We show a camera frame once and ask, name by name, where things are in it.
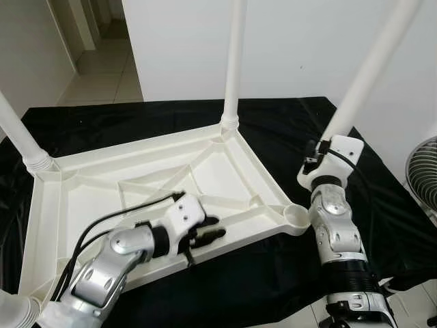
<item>white pole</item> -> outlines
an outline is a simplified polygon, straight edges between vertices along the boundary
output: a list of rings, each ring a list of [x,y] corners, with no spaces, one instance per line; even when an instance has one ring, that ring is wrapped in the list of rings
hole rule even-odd
[[[232,12],[231,36],[227,59],[225,107],[221,125],[228,130],[238,127],[238,94],[240,91],[241,57],[244,44],[244,26],[246,25],[247,0],[234,0]]]
[[[401,42],[421,2],[422,0],[398,0],[321,140],[329,140],[333,135],[348,135],[358,110],[369,97],[372,87]]]
[[[27,171],[33,174],[51,166],[52,158],[39,147],[1,92],[0,126],[23,157]]]

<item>black fabric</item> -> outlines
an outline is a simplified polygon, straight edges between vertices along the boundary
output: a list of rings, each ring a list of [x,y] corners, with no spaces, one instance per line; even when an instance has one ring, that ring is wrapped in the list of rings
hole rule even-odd
[[[215,124],[222,108],[223,100],[52,107],[28,110],[23,122],[50,155],[64,156]],[[322,97],[240,101],[240,132],[297,204],[309,205],[309,192],[296,181],[305,146],[319,138],[334,110]],[[351,136],[361,137],[356,130]],[[3,287],[16,292],[16,224],[27,225],[32,177],[8,140],[1,143],[0,155],[1,233],[10,227]],[[376,203],[372,233],[365,190],[354,174],[348,200],[378,278],[417,284],[437,277],[437,229],[368,145],[358,166]],[[104,326],[244,327],[281,320],[324,294],[309,228],[300,237],[273,236],[126,292]]]

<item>black cloth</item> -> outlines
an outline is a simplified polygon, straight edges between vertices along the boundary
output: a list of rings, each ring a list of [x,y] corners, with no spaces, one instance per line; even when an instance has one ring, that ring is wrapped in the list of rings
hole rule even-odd
[[[318,140],[335,111],[322,97],[241,100],[239,130],[291,201],[309,206],[296,181],[303,150]],[[64,156],[216,124],[223,100],[30,109],[23,122],[51,156]],[[361,138],[356,130],[351,136]],[[20,272],[19,222],[27,224],[32,177],[6,139],[0,145],[3,287],[14,292]],[[415,284],[437,277],[437,229],[366,144],[358,166],[371,184],[350,176],[348,201],[373,270]],[[325,294],[314,232],[272,236],[124,293],[105,327],[244,327],[278,321]]]

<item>wire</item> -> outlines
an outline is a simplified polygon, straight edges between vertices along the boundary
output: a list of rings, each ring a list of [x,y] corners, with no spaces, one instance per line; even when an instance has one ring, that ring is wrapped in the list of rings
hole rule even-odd
[[[348,164],[354,171],[358,174],[358,177],[360,178],[361,182],[364,185],[364,188],[366,189],[367,199],[369,202],[370,207],[370,228],[369,228],[369,258],[371,258],[372,255],[372,240],[373,240],[373,224],[374,224],[374,211],[373,211],[373,195],[371,193],[370,184],[369,181],[366,179],[364,173],[355,165],[353,162],[351,162],[350,159],[343,156],[342,154],[339,154],[338,152],[328,149],[328,152],[342,161],[344,161],[346,164]]]
[[[89,245],[91,245],[91,243],[93,243],[96,239],[99,239],[101,236],[104,236],[105,234],[108,234],[111,231],[112,231],[112,229],[105,230],[105,231],[93,236],[85,244],[82,245],[81,249],[79,250],[79,253],[82,253],[83,250],[85,248],[87,248]],[[70,265],[72,265],[71,259],[68,261],[67,265],[65,266],[64,270],[62,271],[61,277],[59,278],[59,281],[57,282],[56,289],[52,294],[51,301],[58,301],[61,298],[62,294],[60,294],[59,291],[61,290],[61,288],[64,287],[64,284],[66,282],[67,272],[69,271]]]
[[[66,273],[66,278],[65,278],[65,282],[64,282],[64,286],[61,289],[61,295],[66,291],[68,285],[70,284],[70,281],[72,279],[73,276],[73,271],[74,271],[74,264],[76,263],[77,257],[80,254],[80,250],[81,250],[81,245],[83,243],[83,241],[85,240],[85,237],[87,236],[87,234],[91,231],[92,228],[94,228],[96,225],[98,225],[99,223],[102,223],[103,221],[106,221],[108,219],[112,219],[113,217],[117,217],[119,215],[123,215],[129,212],[132,212],[134,210],[139,210],[141,208],[145,208],[148,206],[152,206],[155,205],[157,203],[161,203],[164,200],[167,200],[169,198],[173,198],[174,201],[178,200],[179,198],[181,198],[185,193],[181,192],[181,193],[171,193],[167,196],[164,196],[162,198],[158,198],[157,200],[154,200],[152,202],[148,202],[148,203],[144,203],[138,206],[133,206],[130,208],[126,208],[124,210],[120,210],[118,212],[114,212],[108,215],[105,215],[104,217],[101,217],[98,220],[95,220],[95,222],[91,223],[89,226],[86,227],[86,229],[82,232],[81,236],[79,237],[76,246],[74,248],[72,257],[70,259],[71,264],[68,267],[67,273]]]

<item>fan grille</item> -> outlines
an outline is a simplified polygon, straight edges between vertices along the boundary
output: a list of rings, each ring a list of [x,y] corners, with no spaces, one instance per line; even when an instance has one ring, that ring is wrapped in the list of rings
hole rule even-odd
[[[406,175],[416,197],[437,211],[437,137],[413,150],[407,161]]]

